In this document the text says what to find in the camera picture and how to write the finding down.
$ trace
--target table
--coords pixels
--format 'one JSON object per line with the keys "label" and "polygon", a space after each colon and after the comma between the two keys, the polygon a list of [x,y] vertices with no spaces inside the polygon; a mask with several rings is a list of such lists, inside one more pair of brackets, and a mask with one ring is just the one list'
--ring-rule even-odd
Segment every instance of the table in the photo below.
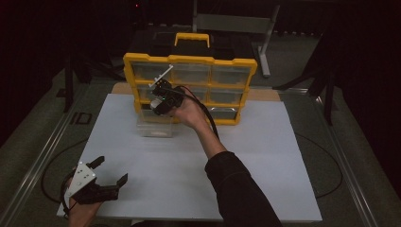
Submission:
{"label": "table", "polygon": [[[172,138],[141,137],[132,105],[132,95],[107,96],[80,159],[92,162],[105,156],[106,161],[95,169],[100,185],[115,184],[129,173],[118,201],[105,202],[98,215],[221,220],[216,193],[203,170],[207,158],[196,134],[177,124]],[[279,219],[322,220],[283,102],[248,100],[240,123],[218,126],[218,133],[250,170]]]}

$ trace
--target black cable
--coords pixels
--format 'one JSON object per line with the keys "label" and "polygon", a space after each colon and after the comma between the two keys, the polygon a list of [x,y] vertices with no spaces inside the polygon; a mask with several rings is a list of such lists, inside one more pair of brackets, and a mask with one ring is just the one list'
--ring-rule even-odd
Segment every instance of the black cable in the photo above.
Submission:
{"label": "black cable", "polygon": [[59,153],[57,153],[57,154],[49,161],[49,163],[46,165],[46,167],[44,168],[44,172],[42,173],[42,176],[41,176],[41,189],[42,189],[42,192],[44,193],[44,195],[45,195],[48,199],[50,199],[51,201],[53,201],[53,202],[55,202],[55,203],[60,203],[60,202],[61,202],[60,200],[57,200],[57,199],[54,199],[53,197],[51,197],[51,196],[47,193],[47,191],[45,190],[45,188],[44,188],[44,177],[45,177],[45,175],[46,175],[47,170],[49,169],[50,165],[51,165],[61,154],[63,154],[64,152],[66,152],[66,151],[69,150],[70,148],[73,148],[73,147],[75,147],[75,146],[78,146],[79,144],[81,144],[81,143],[83,143],[83,142],[86,142],[86,141],[88,141],[88,138],[83,139],[83,140],[81,140],[81,141],[78,141],[78,142],[76,142],[75,144],[73,144],[73,145],[71,145],[71,146],[69,146],[69,147],[67,147],[67,148],[64,148],[62,151],[60,151]]}
{"label": "black cable", "polygon": [[340,181],[337,183],[337,185],[336,185],[333,189],[329,190],[328,192],[322,193],[322,194],[319,195],[319,196],[315,196],[316,199],[319,199],[319,198],[328,196],[328,195],[330,195],[331,193],[335,192],[337,189],[339,189],[339,187],[340,187],[341,184],[342,184],[342,180],[343,180],[343,174],[342,174],[342,171],[341,171],[339,162],[337,162],[337,160],[334,158],[334,156],[333,156],[332,154],[330,154],[325,148],[323,148],[322,146],[320,146],[320,145],[319,145],[318,143],[316,143],[315,141],[313,141],[313,140],[311,140],[311,139],[309,139],[309,138],[307,138],[307,137],[301,135],[300,133],[297,133],[297,132],[294,132],[294,133],[295,133],[296,135],[298,135],[298,136],[304,138],[305,140],[309,141],[310,143],[314,144],[315,146],[317,146],[317,147],[320,148],[321,150],[323,150],[323,151],[333,160],[333,162],[334,162],[334,163],[336,164],[336,166],[337,166],[337,169],[339,170],[339,173],[340,173]]}
{"label": "black cable", "polygon": [[61,201],[61,204],[62,204],[62,207],[63,207],[63,211],[65,213],[64,214],[64,218],[68,218],[71,209],[75,206],[75,204],[74,204],[71,208],[68,208],[67,203],[65,202],[65,199],[64,199],[65,189],[67,188],[68,180],[70,180],[70,178],[74,177],[74,174],[75,174],[75,170],[72,170],[70,173],[68,173],[67,176],[65,176],[65,178],[64,178],[64,180],[62,181],[62,184],[61,184],[60,201]]}
{"label": "black cable", "polygon": [[191,99],[191,100],[193,100],[195,103],[197,103],[197,104],[200,106],[200,108],[203,110],[203,112],[206,114],[207,118],[209,119],[210,125],[212,126],[213,132],[215,133],[216,137],[219,139],[219,137],[218,137],[218,128],[216,127],[216,123],[215,123],[215,120],[213,119],[213,116],[210,114],[209,110],[207,110],[207,107],[206,107],[205,105],[203,105],[203,103],[201,103],[201,102],[195,97],[195,95],[194,95],[191,91],[189,91],[188,88],[186,88],[186,87],[184,87],[184,86],[181,86],[181,85],[178,86],[178,87],[186,89],[192,96],[189,96],[189,95],[187,95],[186,93],[181,93],[181,92],[178,92],[178,91],[176,91],[176,90],[169,89],[169,88],[161,88],[161,89],[164,89],[164,90],[166,90],[166,91],[169,91],[169,92],[172,92],[172,93],[175,93],[175,94],[179,94],[179,95],[181,95],[181,96],[188,97],[189,99]]}

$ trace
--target metal frame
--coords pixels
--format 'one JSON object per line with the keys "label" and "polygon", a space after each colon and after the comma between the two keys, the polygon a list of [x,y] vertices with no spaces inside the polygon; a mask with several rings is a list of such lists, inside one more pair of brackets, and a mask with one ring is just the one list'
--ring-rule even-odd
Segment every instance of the metal frame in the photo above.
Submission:
{"label": "metal frame", "polygon": [[265,34],[265,42],[263,42],[262,46],[258,46],[258,57],[262,68],[262,76],[268,78],[270,77],[270,69],[266,51],[279,9],[279,5],[275,6],[270,18],[202,14],[198,13],[198,1],[194,0],[192,31],[197,32],[199,29],[206,29]]}

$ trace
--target clear plastic drawer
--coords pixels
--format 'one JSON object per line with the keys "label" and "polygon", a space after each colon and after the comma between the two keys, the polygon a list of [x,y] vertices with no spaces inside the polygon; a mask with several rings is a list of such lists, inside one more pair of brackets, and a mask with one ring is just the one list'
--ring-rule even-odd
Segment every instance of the clear plastic drawer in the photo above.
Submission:
{"label": "clear plastic drawer", "polygon": [[176,84],[206,85],[209,81],[210,65],[176,63],[173,66],[172,78]]}
{"label": "clear plastic drawer", "polygon": [[251,67],[212,66],[212,84],[230,84],[245,86],[250,75]]}
{"label": "clear plastic drawer", "polygon": [[228,107],[209,107],[209,113],[212,115],[214,120],[229,119],[234,120],[236,114],[238,114],[238,108]]}
{"label": "clear plastic drawer", "polygon": [[[140,62],[131,63],[135,79],[138,80],[154,80],[162,75],[168,68],[168,63],[157,62]],[[169,71],[163,79],[171,80],[171,71]]]}
{"label": "clear plastic drawer", "polygon": [[210,88],[210,103],[239,104],[242,98],[243,89],[221,89]]}

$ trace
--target storage organizer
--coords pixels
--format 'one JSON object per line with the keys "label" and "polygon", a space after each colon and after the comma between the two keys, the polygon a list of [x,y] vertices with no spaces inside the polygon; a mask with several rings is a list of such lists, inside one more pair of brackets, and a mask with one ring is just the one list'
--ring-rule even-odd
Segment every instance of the storage organizer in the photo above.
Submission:
{"label": "storage organizer", "polygon": [[126,79],[134,94],[134,110],[141,116],[144,132],[151,129],[144,122],[158,122],[158,117],[162,117],[149,110],[155,95],[151,93],[154,87],[148,85],[170,64],[173,68],[164,79],[173,87],[189,86],[209,109],[217,125],[239,122],[257,67],[246,36],[152,31],[135,34],[129,52],[124,56],[124,64]]}

